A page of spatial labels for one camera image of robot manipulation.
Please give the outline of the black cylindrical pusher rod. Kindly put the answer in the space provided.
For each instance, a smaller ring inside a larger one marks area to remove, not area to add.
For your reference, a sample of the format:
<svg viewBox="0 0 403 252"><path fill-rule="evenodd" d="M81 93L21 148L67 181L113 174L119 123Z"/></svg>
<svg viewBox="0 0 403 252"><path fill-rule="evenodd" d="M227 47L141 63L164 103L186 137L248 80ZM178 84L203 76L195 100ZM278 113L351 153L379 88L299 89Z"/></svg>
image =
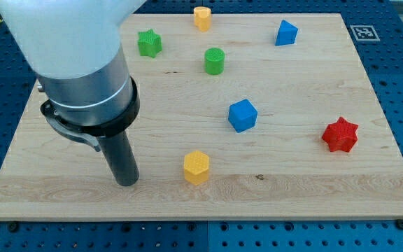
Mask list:
<svg viewBox="0 0 403 252"><path fill-rule="evenodd" d="M97 138L101 151L120 186L131 186L139 179L139 169L125 131Z"/></svg>

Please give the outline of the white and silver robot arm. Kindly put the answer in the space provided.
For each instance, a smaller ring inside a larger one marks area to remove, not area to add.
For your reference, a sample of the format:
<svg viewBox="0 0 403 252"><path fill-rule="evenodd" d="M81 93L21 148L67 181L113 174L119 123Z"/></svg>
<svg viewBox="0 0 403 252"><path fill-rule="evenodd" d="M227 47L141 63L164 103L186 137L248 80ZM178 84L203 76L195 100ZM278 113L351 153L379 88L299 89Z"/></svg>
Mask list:
<svg viewBox="0 0 403 252"><path fill-rule="evenodd" d="M140 1L0 0L0 14L47 96L41 113L60 135L104 154L116 182L139 178L126 130L140 99L120 25Z"/></svg>

